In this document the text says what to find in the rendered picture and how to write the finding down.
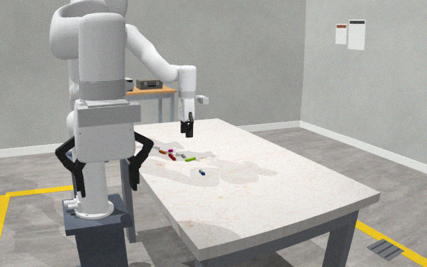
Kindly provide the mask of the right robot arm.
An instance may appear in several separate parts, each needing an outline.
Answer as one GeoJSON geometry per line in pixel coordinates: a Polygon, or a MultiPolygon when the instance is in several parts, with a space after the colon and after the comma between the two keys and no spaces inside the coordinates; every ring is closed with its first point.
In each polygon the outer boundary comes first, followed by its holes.
{"type": "MultiPolygon", "coordinates": [[[[51,51],[68,59],[72,101],[86,104],[77,106],[79,128],[141,122],[141,104],[123,98],[134,89],[125,79],[127,9],[128,0],[71,0],[52,17],[51,51]]],[[[77,192],[64,206],[83,219],[109,216],[114,205],[108,201],[104,162],[87,163],[82,172],[85,198],[77,192]]]]}

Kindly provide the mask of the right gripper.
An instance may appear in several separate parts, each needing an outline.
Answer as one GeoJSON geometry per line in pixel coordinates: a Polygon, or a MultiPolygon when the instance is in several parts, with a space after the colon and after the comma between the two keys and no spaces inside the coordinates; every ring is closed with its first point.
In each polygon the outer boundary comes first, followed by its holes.
{"type": "Polygon", "coordinates": [[[130,186],[132,190],[137,191],[139,169],[141,164],[148,158],[154,142],[135,132],[134,123],[79,128],[77,106],[86,106],[85,100],[79,98],[79,100],[75,101],[73,114],[74,136],[55,150],[55,154],[63,166],[75,176],[77,192],[81,191],[82,198],[86,196],[83,172],[81,172],[86,163],[120,159],[127,159],[130,162],[128,165],[130,186]],[[136,152],[135,141],[143,144],[142,149],[136,156],[134,156],[136,152]],[[66,156],[66,153],[73,147],[75,147],[77,154],[75,162],[66,156]]]}

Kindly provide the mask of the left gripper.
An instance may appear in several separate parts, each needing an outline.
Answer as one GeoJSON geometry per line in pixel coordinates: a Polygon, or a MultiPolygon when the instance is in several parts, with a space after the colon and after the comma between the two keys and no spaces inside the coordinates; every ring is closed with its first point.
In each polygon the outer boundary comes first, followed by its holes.
{"type": "Polygon", "coordinates": [[[178,118],[181,120],[180,132],[182,134],[186,133],[186,138],[193,137],[193,125],[195,119],[194,98],[179,97],[178,118]]]}

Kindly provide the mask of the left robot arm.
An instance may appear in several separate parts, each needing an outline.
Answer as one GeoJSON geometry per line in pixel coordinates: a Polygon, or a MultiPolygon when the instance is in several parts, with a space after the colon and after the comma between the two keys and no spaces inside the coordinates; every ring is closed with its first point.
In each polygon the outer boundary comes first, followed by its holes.
{"type": "Polygon", "coordinates": [[[192,65],[169,65],[156,51],[154,45],[140,34],[135,26],[126,24],[127,49],[165,84],[178,81],[178,97],[196,98],[196,102],[209,104],[209,98],[196,95],[196,67],[192,65]]]}

